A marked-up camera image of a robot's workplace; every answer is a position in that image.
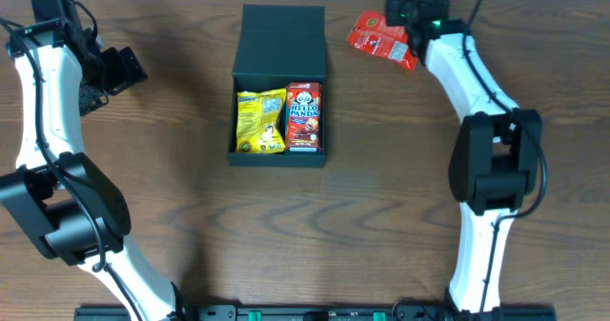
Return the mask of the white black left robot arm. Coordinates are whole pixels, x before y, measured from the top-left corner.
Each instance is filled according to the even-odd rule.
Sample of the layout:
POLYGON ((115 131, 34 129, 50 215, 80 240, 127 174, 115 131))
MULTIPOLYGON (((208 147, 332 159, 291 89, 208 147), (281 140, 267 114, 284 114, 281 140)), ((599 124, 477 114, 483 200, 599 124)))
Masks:
POLYGON ((120 189, 86 154, 82 118, 147 75, 132 49, 105 48, 76 0, 31 0, 34 21, 4 21, 23 96, 23 134, 1 202, 36 249, 88 272, 130 320, 193 320, 177 286, 131 235, 120 189))

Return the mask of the dark green box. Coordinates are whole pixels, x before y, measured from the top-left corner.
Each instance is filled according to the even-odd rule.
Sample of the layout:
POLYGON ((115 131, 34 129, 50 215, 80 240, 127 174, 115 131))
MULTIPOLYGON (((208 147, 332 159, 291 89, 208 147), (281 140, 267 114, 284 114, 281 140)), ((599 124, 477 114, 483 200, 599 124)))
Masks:
POLYGON ((327 86, 325 9, 320 6, 244 5, 234 59, 230 133, 226 154, 236 167, 322 168, 326 110, 320 111, 318 152, 237 153, 237 95, 284 88, 294 82, 327 86))

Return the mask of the red Hello Panda box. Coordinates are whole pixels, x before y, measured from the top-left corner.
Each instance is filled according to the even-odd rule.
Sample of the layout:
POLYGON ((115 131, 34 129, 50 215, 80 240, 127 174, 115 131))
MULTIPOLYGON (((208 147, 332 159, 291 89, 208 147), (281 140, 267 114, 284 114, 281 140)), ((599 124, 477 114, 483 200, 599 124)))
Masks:
POLYGON ((321 152, 323 86, 294 82, 287 87, 285 144, 291 152, 321 152))

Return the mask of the yellow snack packet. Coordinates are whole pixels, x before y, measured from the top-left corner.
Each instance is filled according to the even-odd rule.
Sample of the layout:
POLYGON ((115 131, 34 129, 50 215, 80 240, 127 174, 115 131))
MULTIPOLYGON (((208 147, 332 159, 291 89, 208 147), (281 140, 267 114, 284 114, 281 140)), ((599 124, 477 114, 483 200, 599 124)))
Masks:
POLYGON ((235 152, 271 154, 285 150, 278 125, 286 96, 285 89, 237 94, 235 152))

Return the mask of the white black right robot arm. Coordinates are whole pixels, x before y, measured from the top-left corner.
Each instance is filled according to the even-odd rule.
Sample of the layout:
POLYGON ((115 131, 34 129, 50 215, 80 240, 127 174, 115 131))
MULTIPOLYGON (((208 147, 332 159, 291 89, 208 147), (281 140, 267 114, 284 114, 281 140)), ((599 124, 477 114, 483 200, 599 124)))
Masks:
POLYGON ((533 213, 547 190, 542 122, 498 85, 481 60, 475 21, 452 18, 449 0, 386 0, 388 25, 407 33, 409 52, 444 88, 460 122, 448 169, 459 203, 457 264, 434 320, 553 320, 550 307, 502 306, 499 277, 512 223, 533 213))

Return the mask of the red snack packet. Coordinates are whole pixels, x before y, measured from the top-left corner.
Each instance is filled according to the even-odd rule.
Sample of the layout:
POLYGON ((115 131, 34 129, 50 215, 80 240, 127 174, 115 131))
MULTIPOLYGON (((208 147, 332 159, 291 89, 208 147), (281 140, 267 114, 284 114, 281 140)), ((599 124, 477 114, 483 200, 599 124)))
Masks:
POLYGON ((355 49, 395 62, 407 70, 416 68, 417 58, 410 52, 406 30, 388 26, 382 13, 362 12, 349 32, 347 42, 355 49))

